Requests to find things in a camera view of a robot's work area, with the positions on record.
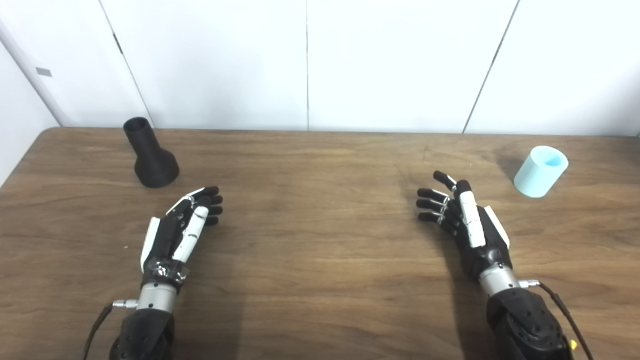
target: black 3d-printed object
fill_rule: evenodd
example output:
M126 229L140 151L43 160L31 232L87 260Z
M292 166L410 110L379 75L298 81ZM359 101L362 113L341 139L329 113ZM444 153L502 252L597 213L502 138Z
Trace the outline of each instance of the black 3d-printed object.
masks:
M138 155L134 169L142 185L162 188L178 178L180 167L175 156L160 147L147 119L135 117L127 121L124 132Z

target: white wall panel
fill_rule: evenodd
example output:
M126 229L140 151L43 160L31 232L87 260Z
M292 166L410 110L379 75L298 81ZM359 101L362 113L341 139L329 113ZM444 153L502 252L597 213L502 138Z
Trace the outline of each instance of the white wall panel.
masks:
M307 130L302 0L103 0L158 127Z
M0 186L38 135L57 126L51 112L0 44Z
M147 116L98 0L0 0L0 22L7 46L55 102L64 126L119 127Z
M309 0L311 130L461 133L515 0Z
M467 133L640 131L640 2L522 0Z

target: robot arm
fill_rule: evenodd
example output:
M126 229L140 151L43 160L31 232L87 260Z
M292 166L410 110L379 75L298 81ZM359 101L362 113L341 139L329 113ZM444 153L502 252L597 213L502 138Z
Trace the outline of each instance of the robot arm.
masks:
M84 348L86 359L100 324L114 307L135 309L122 322L110 360L170 360L174 339L173 309L189 273L185 267L205 226L222 214L218 187L202 188L181 198L163 218L152 218L142 250L143 272L138 300L119 300L98 317Z
M489 297L487 319L501 360L566 360L572 350L544 300L526 288L537 281L518 281L509 255L509 238L491 207L476 204L468 181L454 181L436 171L433 177L453 196L420 189L418 219L434 222L451 234L460 250L464 272Z

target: light blue cup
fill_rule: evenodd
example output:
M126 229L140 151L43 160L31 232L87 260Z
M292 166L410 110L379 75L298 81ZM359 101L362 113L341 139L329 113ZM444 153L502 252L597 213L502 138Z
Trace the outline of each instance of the light blue cup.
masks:
M543 197L568 167L569 160L559 150L536 146L522 164L513 183L528 197Z

